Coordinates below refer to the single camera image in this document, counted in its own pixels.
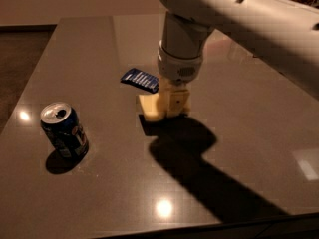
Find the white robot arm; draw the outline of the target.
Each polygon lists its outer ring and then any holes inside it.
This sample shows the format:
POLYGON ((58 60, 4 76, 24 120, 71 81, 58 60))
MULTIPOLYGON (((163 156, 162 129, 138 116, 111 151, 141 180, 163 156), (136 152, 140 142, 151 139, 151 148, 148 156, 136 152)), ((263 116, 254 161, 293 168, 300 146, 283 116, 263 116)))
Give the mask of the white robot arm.
POLYGON ((207 37, 218 30, 312 97, 319 95, 319 12, 289 0, 160 0, 159 93, 152 118, 187 111, 186 84, 198 74, 207 37))

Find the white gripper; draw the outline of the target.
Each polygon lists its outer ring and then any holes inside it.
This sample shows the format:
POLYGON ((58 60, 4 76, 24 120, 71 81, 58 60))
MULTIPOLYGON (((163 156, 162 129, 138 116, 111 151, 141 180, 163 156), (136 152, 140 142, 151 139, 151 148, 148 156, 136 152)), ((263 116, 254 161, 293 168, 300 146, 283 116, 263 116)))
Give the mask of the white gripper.
POLYGON ((173 84, 173 82, 189 83, 193 81, 202 65, 203 56, 194 59, 181 59, 169 54, 159 42, 158 68, 159 91, 157 108, 162 116, 168 118, 178 117, 189 111, 188 98, 190 91, 186 84, 173 84))

